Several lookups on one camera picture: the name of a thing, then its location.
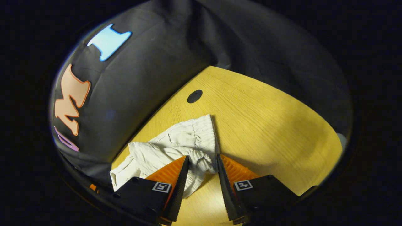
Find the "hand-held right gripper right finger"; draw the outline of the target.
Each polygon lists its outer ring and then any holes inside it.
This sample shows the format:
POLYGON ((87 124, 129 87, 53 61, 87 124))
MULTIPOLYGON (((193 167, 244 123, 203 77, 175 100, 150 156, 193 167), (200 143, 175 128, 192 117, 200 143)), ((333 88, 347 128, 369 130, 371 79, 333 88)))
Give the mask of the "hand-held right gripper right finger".
POLYGON ((222 154, 217 168, 227 217, 234 225, 270 225, 299 197, 273 175, 259 176, 222 154))

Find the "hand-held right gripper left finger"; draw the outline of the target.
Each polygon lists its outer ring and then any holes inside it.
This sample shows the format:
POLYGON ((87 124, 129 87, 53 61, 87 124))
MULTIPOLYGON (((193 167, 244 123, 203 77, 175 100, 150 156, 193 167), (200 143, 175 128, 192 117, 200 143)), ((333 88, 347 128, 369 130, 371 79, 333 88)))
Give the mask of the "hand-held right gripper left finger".
POLYGON ((113 193, 113 200, 143 225, 171 225, 181 207, 188 169, 189 157, 185 155, 145 179, 129 179, 113 193))

